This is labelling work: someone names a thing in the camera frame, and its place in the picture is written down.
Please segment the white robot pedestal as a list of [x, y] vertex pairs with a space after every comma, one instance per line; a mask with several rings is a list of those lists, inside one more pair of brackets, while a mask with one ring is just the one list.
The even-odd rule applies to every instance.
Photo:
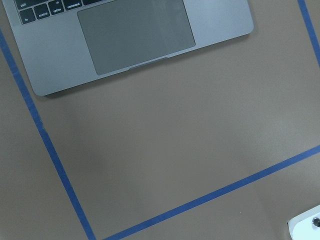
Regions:
[[320, 239], [320, 206], [317, 205], [287, 222], [292, 240]]

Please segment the grey laptop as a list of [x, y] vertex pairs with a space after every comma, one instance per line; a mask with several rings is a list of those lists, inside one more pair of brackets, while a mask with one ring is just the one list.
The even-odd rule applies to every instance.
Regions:
[[254, 30], [246, 0], [5, 0], [2, 4], [38, 96]]

